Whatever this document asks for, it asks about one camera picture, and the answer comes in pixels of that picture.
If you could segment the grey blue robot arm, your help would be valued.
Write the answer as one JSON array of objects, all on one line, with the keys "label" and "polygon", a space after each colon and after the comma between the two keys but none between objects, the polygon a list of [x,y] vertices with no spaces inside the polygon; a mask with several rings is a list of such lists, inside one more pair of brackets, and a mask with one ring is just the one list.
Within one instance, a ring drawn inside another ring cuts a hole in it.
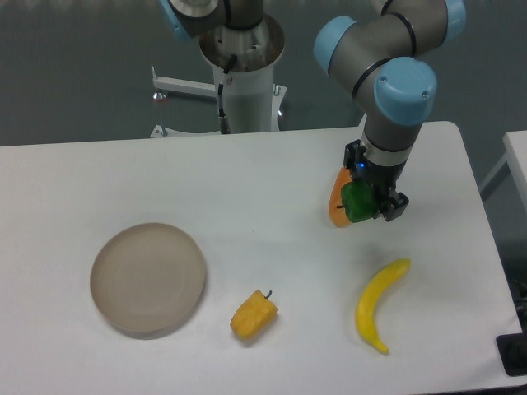
[{"label": "grey blue robot arm", "polygon": [[[223,134],[272,127],[273,68],[284,50],[281,26],[260,1],[163,1],[173,33],[198,38],[212,66]],[[401,216],[408,198],[396,183],[434,105],[436,75],[420,56],[457,37],[461,1],[383,1],[366,24],[348,16],[317,34],[314,56],[366,116],[361,137],[345,148],[329,199],[329,218],[344,227]]]}]

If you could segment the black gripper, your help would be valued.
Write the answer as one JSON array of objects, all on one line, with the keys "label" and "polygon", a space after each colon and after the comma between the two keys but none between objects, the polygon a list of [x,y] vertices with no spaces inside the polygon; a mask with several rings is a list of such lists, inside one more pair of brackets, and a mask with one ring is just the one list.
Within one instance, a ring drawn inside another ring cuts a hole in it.
[{"label": "black gripper", "polygon": [[364,156],[364,146],[355,140],[345,146],[343,166],[354,170],[355,175],[373,187],[381,188],[379,195],[379,212],[387,222],[391,222],[404,213],[409,204],[408,197],[397,192],[396,186],[406,161],[393,166],[377,165]]}]

